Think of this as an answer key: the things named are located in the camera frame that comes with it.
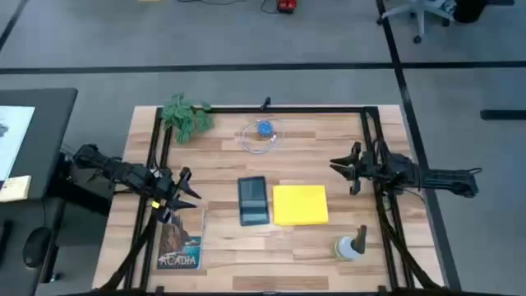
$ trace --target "yellow sticky note pad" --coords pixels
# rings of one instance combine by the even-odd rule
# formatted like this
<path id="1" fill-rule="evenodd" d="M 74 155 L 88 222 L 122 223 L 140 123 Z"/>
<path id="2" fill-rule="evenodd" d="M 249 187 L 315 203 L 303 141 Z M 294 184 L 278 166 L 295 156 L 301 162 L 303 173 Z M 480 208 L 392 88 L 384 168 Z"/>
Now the yellow sticky note pad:
<path id="1" fill-rule="evenodd" d="M 274 224 L 310 225 L 329 222 L 325 186 L 279 185 L 272 188 Z"/>

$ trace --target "smartphone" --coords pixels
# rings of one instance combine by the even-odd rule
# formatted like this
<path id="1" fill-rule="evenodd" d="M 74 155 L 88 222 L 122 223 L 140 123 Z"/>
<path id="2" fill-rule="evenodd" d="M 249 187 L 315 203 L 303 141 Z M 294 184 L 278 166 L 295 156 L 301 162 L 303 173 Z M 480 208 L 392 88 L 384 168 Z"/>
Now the smartphone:
<path id="1" fill-rule="evenodd" d="M 270 222 L 265 177 L 239 178 L 238 194 L 241 226 Z"/>

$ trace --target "black metal frame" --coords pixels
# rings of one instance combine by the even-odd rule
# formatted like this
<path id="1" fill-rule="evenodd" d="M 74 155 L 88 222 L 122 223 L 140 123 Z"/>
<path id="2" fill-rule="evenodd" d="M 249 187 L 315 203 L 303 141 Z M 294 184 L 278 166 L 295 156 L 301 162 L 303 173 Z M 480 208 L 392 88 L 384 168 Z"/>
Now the black metal frame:
<path id="1" fill-rule="evenodd" d="M 150 143 L 150 152 L 148 155 L 148 160 L 153 159 L 156 153 L 156 142 L 159 134 L 159 126 L 160 126 L 160 110 L 162 108 L 157 109 L 156 119 L 155 119 L 155 125 L 154 125 L 154 131 L 152 134 L 152 143 Z M 268 106 L 264 109 L 259 107 L 224 107 L 224 108 L 213 108 L 211 110 L 211 113 L 356 113 L 360 115 L 360 120 L 362 124 L 362 132 L 364 136 L 364 141 L 366 144 L 367 150 L 373 149 L 373 136 L 371 136 L 371 130 L 370 130 L 370 121 L 372 121 L 372 125 L 374 126 L 374 133 L 376 134 L 376 139 L 383 139 L 383 132 L 381 129 L 381 120 L 380 120 L 380 114 L 377 107 L 340 107 L 340 106 L 327 106 L 327 107 L 275 107 L 275 106 Z M 159 166 L 165 167 L 168 162 L 168 152 L 170 147 L 170 142 L 172 140 L 172 134 L 173 131 L 171 128 L 167 129 L 164 134 L 163 139 L 163 145 L 161 150 L 161 159 L 159 162 Z M 375 188 L 375 200 L 376 200 L 376 209 L 378 211 L 384 211 L 384 202 L 383 202 L 383 194 L 382 191 L 380 191 L 378 184 L 374 183 Z M 401 239 L 401 241 L 405 244 L 405 237 L 404 237 L 404 227 L 402 225 L 402 221 L 400 218 L 399 213 L 399 207 L 398 202 L 396 199 L 396 196 L 394 196 L 392 193 L 388 195 L 389 202 L 390 202 L 390 212 L 393 217 L 394 222 L 394 229 Z M 134 225 L 134 234 L 138 234 L 142 229 L 142 220 L 145 214 L 145 206 L 139 206 L 137 209 L 137 219 L 136 224 Z M 396 272 L 396 265 L 395 265 L 395 259 L 393 255 L 393 250 L 391 247 L 390 239 L 385 232 L 384 229 L 381 229 L 381 237 L 382 242 L 384 246 L 384 253 L 385 253 L 385 264 L 387 266 L 387 272 L 389 276 L 390 286 L 392 289 L 397 288 L 400 286 L 397 272 Z M 151 256 L 153 253 L 153 246 L 154 246 L 154 239 L 155 239 L 155 232 L 152 232 L 146 247 L 145 247 L 145 256 L 143 258 L 143 265 L 141 270 L 141 282 L 139 289 L 146 290 L 148 285 L 148 279 L 150 277 L 150 264 L 151 264 Z M 413 280 L 413 274 L 411 270 L 408 268 L 407 264 L 404 262 L 404 279 L 405 279 L 405 286 L 413 289 L 414 288 L 414 280 Z M 125 285 L 125 289 L 131 288 L 132 283 L 132 277 L 133 277 L 133 271 L 128 271 L 127 273 L 127 281 L 125 283 L 128 283 L 129 286 Z M 254 295 L 254 293 L 231 293 L 232 295 Z M 348 292 L 346 294 L 351 295 L 373 295 L 378 294 L 378 291 L 375 292 L 367 292 L 367 293 L 356 293 L 356 292 Z M 177 293 L 163 293 L 162 295 L 177 295 Z"/>

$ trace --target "wooden tabletop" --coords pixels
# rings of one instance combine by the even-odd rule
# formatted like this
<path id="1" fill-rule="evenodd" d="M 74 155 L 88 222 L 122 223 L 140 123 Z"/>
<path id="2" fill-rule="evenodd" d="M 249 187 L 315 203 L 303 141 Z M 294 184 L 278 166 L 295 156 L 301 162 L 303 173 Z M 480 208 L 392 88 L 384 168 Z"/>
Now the wooden tabletop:
<path id="1" fill-rule="evenodd" d="M 146 162 L 155 109 L 136 107 L 124 152 L 125 161 Z M 379 106 L 379 110 L 384 137 L 391 151 L 411 155 L 399 106 Z M 158 225 L 149 291 L 155 290 L 157 285 L 163 285 L 167 292 L 355 292 L 376 291 L 378 285 L 389 286 L 371 183 L 363 181 L 362 191 L 351 197 L 349 184 L 329 167 L 329 159 L 347 155 L 355 141 L 363 141 L 358 114 L 221 113 L 213 116 L 214 129 L 184 146 L 172 140 L 168 153 L 168 166 L 175 173 L 182 166 L 191 168 L 191 186 L 203 197 L 202 201 L 189 200 L 205 209 L 201 268 L 158 271 Z M 282 128 L 286 135 L 268 153 L 253 155 L 238 143 L 237 134 L 248 123 L 263 118 L 280 119 L 276 129 Z M 325 185 L 329 223 L 287 227 L 270 223 L 242 227 L 237 180 L 261 175 L 267 182 L 271 217 L 272 186 Z M 442 284 L 422 199 L 409 193 L 398 198 L 409 251 L 430 277 Z M 126 256 L 138 201 L 139 198 L 132 194 L 114 197 L 94 288 L 105 283 Z M 187 219 L 185 229 L 191 229 L 193 220 Z M 332 252 L 336 239 L 355 235 L 360 224 L 368 227 L 364 256 L 356 261 L 336 259 Z M 138 258 L 134 286 L 138 286 L 143 255 Z M 401 270 L 399 281 L 403 283 Z"/>

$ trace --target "artificial plant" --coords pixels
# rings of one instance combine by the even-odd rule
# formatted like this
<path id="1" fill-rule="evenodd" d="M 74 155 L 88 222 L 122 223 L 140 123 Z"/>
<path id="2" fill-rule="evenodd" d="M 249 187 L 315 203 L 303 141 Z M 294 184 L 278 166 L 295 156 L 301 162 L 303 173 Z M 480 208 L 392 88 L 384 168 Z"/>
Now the artificial plant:
<path id="1" fill-rule="evenodd" d="M 201 102 L 201 108 L 197 108 L 184 100 L 184 93 L 175 94 L 163 108 L 164 128 L 177 128 L 176 141 L 186 144 L 192 135 L 214 127 L 214 121 L 207 113 L 210 109 L 210 104 L 206 102 Z"/>

